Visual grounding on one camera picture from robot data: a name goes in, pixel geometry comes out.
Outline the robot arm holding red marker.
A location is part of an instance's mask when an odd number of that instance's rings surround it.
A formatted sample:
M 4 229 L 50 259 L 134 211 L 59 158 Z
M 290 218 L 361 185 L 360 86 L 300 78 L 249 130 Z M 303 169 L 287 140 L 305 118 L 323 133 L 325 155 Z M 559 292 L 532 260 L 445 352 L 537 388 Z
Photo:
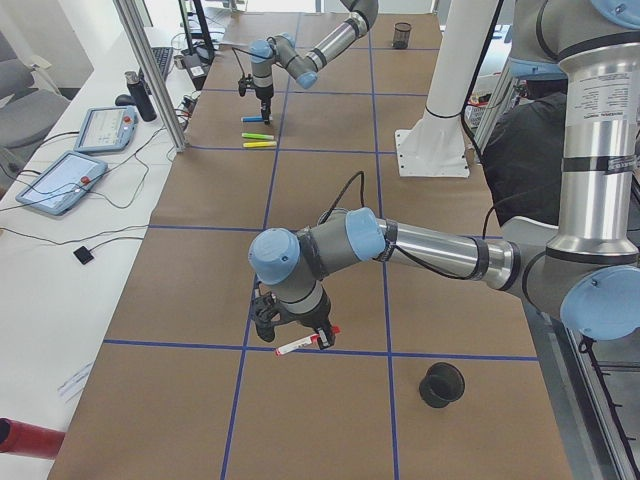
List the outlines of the robot arm holding red marker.
M 463 149 L 463 101 L 497 17 L 495 1 L 457 1 L 424 112 L 395 134 L 382 203 L 332 204 L 309 226 L 283 198 L 251 243 L 258 336 L 310 328 L 334 343 L 324 280 L 365 261 L 480 281 L 594 340 L 639 327 L 639 250 L 628 237 L 639 131 L 639 5 L 519 1 L 508 64 L 519 80 L 564 80 L 497 169 Z

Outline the robot arm holding blue marker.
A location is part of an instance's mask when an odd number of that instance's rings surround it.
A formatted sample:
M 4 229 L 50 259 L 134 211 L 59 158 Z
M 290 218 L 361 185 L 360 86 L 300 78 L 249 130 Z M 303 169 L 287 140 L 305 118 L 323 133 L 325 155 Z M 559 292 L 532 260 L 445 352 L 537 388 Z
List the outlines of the robot arm holding blue marker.
M 379 12 L 377 1 L 342 1 L 342 4 L 349 11 L 348 17 L 305 55 L 296 50 L 295 40 L 287 33 L 256 40 L 249 45 L 251 75 L 248 79 L 261 102 L 260 112 L 265 123 L 270 121 L 274 96 L 274 65 L 283 68 L 300 87 L 309 89 L 328 63 L 367 35 L 375 24 Z

